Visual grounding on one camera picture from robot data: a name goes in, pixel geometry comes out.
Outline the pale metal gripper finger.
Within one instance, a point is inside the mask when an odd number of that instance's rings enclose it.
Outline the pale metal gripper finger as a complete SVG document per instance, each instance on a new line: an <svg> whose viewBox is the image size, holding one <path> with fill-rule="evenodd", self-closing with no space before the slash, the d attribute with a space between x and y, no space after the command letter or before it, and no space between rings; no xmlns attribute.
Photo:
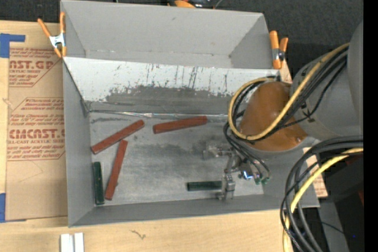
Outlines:
<svg viewBox="0 0 378 252"><path fill-rule="evenodd" d="M221 191L216 194L216 197L225 201L227 199L233 199L236 182L233 180L231 174L224 174L221 182Z"/></svg>
<svg viewBox="0 0 378 252"><path fill-rule="evenodd" d="M226 143L209 143L203 150L203 159L219 158L227 156L233 151L232 147Z"/></svg>

